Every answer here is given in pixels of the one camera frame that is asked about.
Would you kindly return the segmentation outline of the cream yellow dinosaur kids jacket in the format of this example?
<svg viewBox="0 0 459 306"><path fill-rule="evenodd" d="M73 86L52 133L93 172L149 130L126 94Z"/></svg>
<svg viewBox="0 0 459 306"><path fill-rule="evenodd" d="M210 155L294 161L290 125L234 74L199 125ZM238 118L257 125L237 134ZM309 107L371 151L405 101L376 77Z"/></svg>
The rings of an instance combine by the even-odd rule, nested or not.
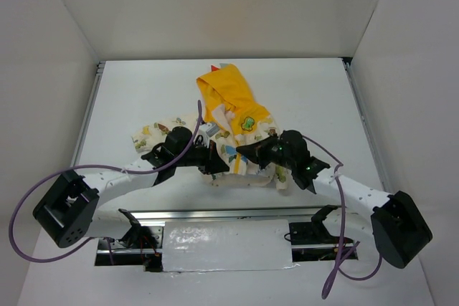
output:
<svg viewBox="0 0 459 306"><path fill-rule="evenodd" d="M252 90L236 66L211 66L210 72L197 78L204 101L204 122L209 138L216 143L219 157L229 166L228 172L203 176L205 183L216 187L266 186L275 183L278 190L288 187L285 168L269 164L260 168L236 151L281 134L273 116L256 102Z"/></svg>

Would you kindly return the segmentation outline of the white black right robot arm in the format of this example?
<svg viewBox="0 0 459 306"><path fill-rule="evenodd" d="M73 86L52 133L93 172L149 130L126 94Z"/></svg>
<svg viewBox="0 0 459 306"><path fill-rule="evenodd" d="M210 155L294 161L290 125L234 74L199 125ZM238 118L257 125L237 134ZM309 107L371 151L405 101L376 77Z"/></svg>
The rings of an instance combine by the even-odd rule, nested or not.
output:
<svg viewBox="0 0 459 306"><path fill-rule="evenodd" d="M409 194L379 191L339 175L327 162L311 155L297 130L238 146L236 151L261 168L273 163L288 169L302 190L343 201L348 210L371 224L377 251L393 267L404 269L433 238Z"/></svg>

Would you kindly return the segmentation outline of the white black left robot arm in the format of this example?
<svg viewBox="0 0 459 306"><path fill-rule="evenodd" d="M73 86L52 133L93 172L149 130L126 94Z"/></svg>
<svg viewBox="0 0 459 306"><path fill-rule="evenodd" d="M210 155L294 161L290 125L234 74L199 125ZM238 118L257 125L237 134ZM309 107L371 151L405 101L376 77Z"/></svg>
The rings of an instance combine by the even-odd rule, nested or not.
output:
<svg viewBox="0 0 459 306"><path fill-rule="evenodd" d="M175 127L164 142L128 167L85 176L74 170L61 173L32 214L59 248L67 248L84 236L111 237L131 248L151 231L126 209L106 215L96 211L103 204L173 177L178 167L193 166L204 175L229 171L212 139L215 123L204 123L196 133Z"/></svg>

